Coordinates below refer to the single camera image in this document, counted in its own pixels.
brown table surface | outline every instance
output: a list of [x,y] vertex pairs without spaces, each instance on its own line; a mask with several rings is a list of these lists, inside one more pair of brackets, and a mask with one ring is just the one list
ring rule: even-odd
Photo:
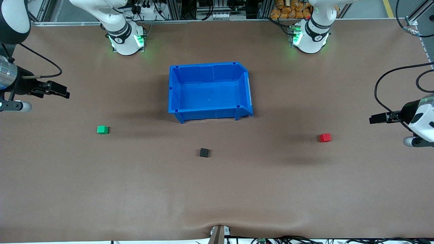
[[[248,237],[432,237],[433,149],[368,121],[385,112],[376,80],[425,63],[421,43],[394,20],[332,30],[308,55],[269,22],[156,25],[144,53],[121,56],[98,26],[32,28],[25,44],[63,68],[54,80],[71,98],[21,96],[31,113],[1,113],[0,241],[193,239],[216,224]],[[21,47],[14,56],[56,72]],[[170,65],[227,61],[249,70],[254,117],[168,114]],[[389,75],[380,99],[394,110],[420,99],[427,69]]]

gray floor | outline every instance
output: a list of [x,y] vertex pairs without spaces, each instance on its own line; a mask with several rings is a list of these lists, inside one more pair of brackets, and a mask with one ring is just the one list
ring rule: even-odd
[[54,16],[57,22],[95,22],[97,19],[88,12],[74,6],[69,0],[58,0],[61,10]]
[[382,19],[387,12],[382,0],[359,0],[351,6],[346,19]]
[[[416,9],[423,0],[400,0],[398,8],[398,17],[405,17]],[[390,0],[390,5],[395,14],[396,0]],[[431,35],[434,33],[434,23],[429,20],[430,15],[434,15],[434,7],[425,12],[418,19],[418,29],[422,35]],[[427,49],[427,52],[431,59],[434,59],[434,36],[428,38],[422,38]]]
[[[405,17],[416,9],[424,0],[400,0],[398,17]],[[389,0],[390,6],[395,15],[397,0]],[[434,7],[425,12],[418,19],[418,29],[422,35],[434,33],[434,23],[429,20],[429,16],[434,14]],[[345,15],[346,19],[368,19],[368,18],[388,18],[382,0],[359,0],[355,2]],[[434,37],[423,38],[427,52],[434,58]]]

red cube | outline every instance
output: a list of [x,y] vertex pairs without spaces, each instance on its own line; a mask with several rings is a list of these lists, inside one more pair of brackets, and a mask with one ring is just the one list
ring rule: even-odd
[[320,142],[331,142],[332,141],[332,136],[329,133],[321,134],[319,136],[319,141]]

green led light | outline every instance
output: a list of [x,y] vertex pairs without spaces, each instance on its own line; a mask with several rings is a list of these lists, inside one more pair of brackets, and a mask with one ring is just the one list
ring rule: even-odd
[[303,34],[302,34],[302,31],[300,31],[300,33],[294,37],[293,44],[299,45],[302,37],[303,37]]
[[136,40],[138,46],[143,46],[143,37],[142,36],[134,35],[134,39]]
[[112,38],[109,36],[109,38],[108,38],[109,40],[110,40],[110,42],[112,43],[112,47],[113,48],[115,48],[115,44],[113,43],[113,40],[112,40]]

green cube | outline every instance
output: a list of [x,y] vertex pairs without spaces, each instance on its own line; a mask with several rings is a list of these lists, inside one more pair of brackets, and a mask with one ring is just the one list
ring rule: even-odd
[[109,132],[109,128],[105,125],[99,125],[98,128],[96,129],[96,133],[100,134],[100,135],[106,135]]

